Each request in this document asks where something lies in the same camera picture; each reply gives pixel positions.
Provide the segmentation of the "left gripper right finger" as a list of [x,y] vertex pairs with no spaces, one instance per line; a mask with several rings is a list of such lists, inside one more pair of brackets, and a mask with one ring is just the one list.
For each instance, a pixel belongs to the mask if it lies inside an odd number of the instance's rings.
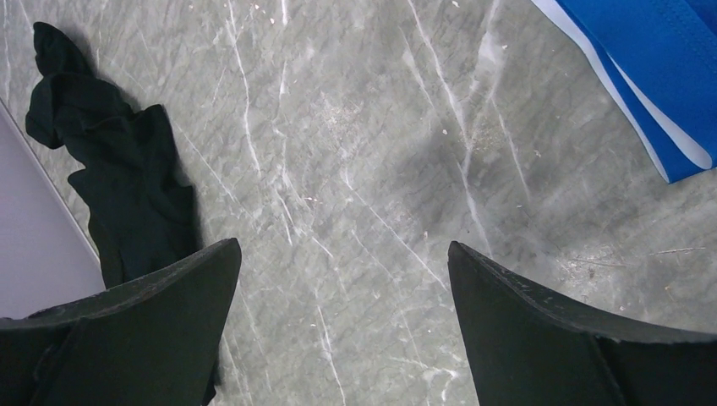
[[594,308],[456,241],[447,255],[480,404],[715,404],[715,335]]

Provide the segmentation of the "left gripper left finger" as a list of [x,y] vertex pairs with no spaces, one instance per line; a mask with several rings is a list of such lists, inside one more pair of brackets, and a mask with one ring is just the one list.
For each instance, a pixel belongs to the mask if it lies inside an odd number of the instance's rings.
[[224,239],[102,293],[1,321],[4,405],[206,405],[242,252]]

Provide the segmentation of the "black underwear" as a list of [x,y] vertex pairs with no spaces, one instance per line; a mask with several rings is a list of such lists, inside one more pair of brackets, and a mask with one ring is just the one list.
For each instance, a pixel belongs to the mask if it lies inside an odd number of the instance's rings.
[[135,111],[62,31],[40,21],[33,29],[41,81],[25,129],[80,162],[68,182],[90,210],[106,290],[204,249],[194,189],[175,176],[178,154],[164,108]]

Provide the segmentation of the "blue underwear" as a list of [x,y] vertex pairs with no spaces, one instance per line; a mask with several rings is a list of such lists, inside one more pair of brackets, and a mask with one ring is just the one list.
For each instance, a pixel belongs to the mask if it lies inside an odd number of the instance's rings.
[[671,184],[716,167],[714,1],[537,1]]

